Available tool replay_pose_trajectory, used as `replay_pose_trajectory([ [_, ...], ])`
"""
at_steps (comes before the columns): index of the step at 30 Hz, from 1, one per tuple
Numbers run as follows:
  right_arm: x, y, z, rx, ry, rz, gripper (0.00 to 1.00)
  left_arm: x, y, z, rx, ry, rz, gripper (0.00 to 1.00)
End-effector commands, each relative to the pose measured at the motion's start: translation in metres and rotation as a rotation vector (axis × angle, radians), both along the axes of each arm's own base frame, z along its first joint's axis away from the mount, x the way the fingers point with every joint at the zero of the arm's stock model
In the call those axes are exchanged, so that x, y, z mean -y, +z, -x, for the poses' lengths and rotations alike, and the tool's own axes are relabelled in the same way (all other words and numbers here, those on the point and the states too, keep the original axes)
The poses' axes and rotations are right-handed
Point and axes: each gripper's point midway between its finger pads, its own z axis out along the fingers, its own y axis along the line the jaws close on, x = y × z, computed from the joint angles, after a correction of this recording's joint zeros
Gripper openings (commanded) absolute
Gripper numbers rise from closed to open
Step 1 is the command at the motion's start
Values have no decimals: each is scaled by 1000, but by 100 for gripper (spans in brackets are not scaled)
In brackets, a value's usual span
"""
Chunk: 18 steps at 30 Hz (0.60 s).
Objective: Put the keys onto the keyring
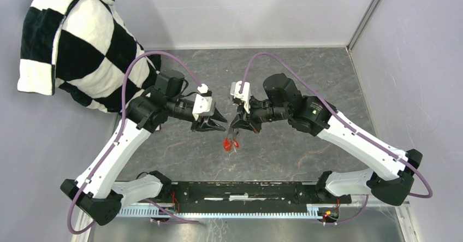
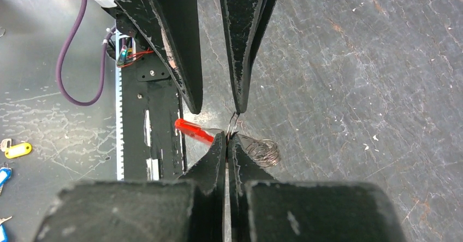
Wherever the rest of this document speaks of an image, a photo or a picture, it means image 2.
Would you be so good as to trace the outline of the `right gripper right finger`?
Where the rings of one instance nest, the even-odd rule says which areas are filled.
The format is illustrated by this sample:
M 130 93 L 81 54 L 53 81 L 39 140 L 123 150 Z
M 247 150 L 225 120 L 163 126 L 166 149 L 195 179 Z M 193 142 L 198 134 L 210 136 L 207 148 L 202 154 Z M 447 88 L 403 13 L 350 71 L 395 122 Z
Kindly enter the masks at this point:
M 243 235 L 247 233 L 245 183 L 254 180 L 275 180 L 248 154 L 247 148 L 251 143 L 249 137 L 243 137 L 238 133 L 231 134 L 227 143 L 232 241 L 242 241 Z

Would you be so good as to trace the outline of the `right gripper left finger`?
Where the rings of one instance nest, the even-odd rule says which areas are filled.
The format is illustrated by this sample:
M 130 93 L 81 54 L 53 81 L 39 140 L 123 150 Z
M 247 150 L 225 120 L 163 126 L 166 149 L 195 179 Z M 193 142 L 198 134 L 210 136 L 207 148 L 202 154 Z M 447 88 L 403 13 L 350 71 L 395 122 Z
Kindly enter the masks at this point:
M 194 184 L 189 241 L 224 240 L 225 155 L 224 132 L 218 132 L 206 154 L 180 178 Z

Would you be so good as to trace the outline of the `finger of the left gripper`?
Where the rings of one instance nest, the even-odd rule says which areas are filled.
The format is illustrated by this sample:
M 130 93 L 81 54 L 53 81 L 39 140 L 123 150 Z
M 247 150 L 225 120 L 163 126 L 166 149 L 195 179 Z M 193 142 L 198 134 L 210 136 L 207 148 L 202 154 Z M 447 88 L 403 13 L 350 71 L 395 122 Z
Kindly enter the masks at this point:
M 161 59 L 193 114 L 201 112 L 203 77 L 197 0 L 114 0 L 124 34 L 143 40 Z
M 220 0 L 232 94 L 237 113 L 247 110 L 251 73 L 277 0 Z

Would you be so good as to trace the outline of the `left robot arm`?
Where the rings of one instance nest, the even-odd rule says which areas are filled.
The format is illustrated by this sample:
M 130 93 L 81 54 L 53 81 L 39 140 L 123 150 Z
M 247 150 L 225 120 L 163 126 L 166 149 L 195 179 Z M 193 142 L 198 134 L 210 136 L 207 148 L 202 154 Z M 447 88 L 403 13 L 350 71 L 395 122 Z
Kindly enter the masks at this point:
M 203 104 L 197 0 L 95 0 L 160 57 L 190 112 Z M 277 0 L 219 0 L 236 112 L 247 110 L 251 74 Z

